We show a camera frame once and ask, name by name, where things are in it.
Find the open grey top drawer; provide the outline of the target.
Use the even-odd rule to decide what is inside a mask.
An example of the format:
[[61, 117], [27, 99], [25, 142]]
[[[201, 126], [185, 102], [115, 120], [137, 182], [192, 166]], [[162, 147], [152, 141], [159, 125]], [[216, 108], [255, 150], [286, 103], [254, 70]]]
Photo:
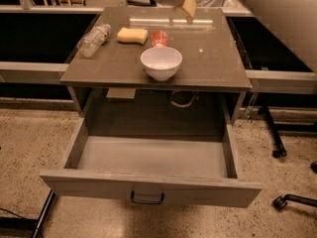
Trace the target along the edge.
[[134, 191], [163, 193], [163, 204], [247, 207], [262, 187], [240, 179], [237, 160], [224, 118], [95, 118], [76, 129], [61, 168], [41, 178], [64, 196], [130, 200]]

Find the grey cabinet with dark top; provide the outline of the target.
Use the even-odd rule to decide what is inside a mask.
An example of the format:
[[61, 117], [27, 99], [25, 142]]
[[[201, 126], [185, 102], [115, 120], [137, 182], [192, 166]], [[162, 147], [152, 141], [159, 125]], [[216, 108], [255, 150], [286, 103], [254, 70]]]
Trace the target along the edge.
[[231, 131], [250, 90], [226, 17], [201, 9], [193, 22], [163, 8], [108, 8], [112, 36], [78, 54], [61, 81], [91, 92], [81, 117], [91, 136], [203, 137]]

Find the black chair caster leg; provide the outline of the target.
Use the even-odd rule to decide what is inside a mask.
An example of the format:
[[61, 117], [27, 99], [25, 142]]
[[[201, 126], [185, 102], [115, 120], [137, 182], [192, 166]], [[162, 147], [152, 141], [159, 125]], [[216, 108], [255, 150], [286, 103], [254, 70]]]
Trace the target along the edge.
[[312, 207], [317, 207], [317, 200], [308, 198], [308, 197], [303, 197], [299, 195], [293, 195], [293, 194], [286, 194], [285, 196], [279, 196], [277, 197], [273, 202], [272, 206], [276, 210], [281, 210], [283, 209], [288, 201], [304, 204], [304, 205], [309, 205]]

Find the black floor frame bar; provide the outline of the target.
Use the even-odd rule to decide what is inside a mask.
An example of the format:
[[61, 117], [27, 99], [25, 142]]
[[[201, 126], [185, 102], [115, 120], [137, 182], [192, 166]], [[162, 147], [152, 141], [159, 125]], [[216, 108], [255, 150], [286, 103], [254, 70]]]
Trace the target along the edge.
[[30, 232], [29, 238], [44, 238], [42, 228], [44, 227], [49, 213], [51, 212], [55, 198], [55, 193], [50, 190], [37, 218], [27, 218], [13, 211], [2, 208], [2, 211], [8, 213], [9, 216], [0, 217], [0, 230], [28, 231]]

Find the black stand leg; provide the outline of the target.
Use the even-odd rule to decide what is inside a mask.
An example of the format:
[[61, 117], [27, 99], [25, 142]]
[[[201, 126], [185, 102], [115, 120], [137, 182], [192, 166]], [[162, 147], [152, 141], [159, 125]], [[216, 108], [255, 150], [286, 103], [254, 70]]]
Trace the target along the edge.
[[287, 156], [287, 152], [286, 152], [284, 145], [281, 141], [281, 138], [278, 134], [278, 131], [277, 131], [276, 126], [274, 124], [274, 121], [271, 117], [271, 114], [269, 112], [268, 107], [266, 105], [263, 105], [262, 111], [263, 111], [266, 123], [267, 123], [267, 125], [272, 133], [272, 136], [273, 136], [273, 139], [275, 142], [275, 149], [272, 151], [272, 156], [276, 159], [285, 158]]

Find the red soda can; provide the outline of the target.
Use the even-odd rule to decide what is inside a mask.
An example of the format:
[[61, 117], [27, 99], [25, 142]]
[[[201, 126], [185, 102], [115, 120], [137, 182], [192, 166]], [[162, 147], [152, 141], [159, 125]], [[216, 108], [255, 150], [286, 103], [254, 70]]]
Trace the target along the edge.
[[153, 47], [167, 47], [168, 36], [165, 31], [157, 30], [152, 33], [151, 42]]

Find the clear plastic water bottle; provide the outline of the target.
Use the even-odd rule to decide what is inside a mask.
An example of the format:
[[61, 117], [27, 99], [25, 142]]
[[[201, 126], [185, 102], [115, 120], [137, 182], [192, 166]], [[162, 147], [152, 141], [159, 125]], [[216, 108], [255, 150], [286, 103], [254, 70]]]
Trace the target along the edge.
[[93, 27], [77, 44], [78, 51], [86, 58], [91, 58], [104, 45], [111, 34], [109, 24]]

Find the white bowl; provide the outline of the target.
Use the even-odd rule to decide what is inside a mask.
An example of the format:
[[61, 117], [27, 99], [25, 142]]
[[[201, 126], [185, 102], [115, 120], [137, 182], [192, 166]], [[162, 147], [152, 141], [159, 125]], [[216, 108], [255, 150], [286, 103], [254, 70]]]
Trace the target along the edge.
[[154, 47], [141, 54], [146, 73], [157, 81], [166, 81], [176, 75], [182, 64], [182, 54], [170, 47]]

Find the yellow sponge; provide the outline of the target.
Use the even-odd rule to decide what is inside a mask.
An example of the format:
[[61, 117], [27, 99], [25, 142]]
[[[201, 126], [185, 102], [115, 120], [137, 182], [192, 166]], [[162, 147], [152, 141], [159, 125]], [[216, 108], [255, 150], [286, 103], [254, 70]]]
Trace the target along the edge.
[[121, 43], [135, 43], [143, 45], [148, 38], [146, 29], [130, 29], [123, 27], [117, 34], [117, 40]]

